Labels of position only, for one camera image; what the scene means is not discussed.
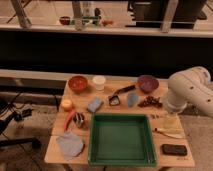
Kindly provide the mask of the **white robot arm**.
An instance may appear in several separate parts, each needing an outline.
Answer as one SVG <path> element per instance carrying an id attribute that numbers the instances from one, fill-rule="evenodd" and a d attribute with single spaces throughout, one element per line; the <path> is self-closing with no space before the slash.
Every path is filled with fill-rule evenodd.
<path id="1" fill-rule="evenodd" d="M 192 67 L 172 74 L 168 79 L 168 91 L 161 98 L 168 113 L 181 113 L 187 103 L 195 105 L 213 118 L 213 90 L 208 85 L 211 75 L 204 67 Z"/>

